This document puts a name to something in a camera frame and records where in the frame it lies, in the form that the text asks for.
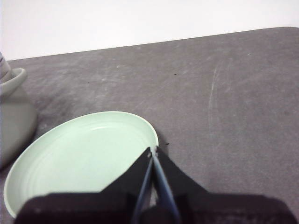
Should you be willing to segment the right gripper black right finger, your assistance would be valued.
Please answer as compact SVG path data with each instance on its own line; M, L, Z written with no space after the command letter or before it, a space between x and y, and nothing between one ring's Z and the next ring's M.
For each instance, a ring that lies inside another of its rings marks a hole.
M273 197L212 193L186 175L163 151L154 154L156 170L183 224L293 224L288 206Z

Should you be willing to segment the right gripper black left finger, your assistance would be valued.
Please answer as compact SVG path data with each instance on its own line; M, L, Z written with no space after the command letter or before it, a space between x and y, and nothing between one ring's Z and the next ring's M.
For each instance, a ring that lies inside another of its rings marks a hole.
M135 224L147 198L152 153L147 148L100 192L53 193L28 200L17 224Z

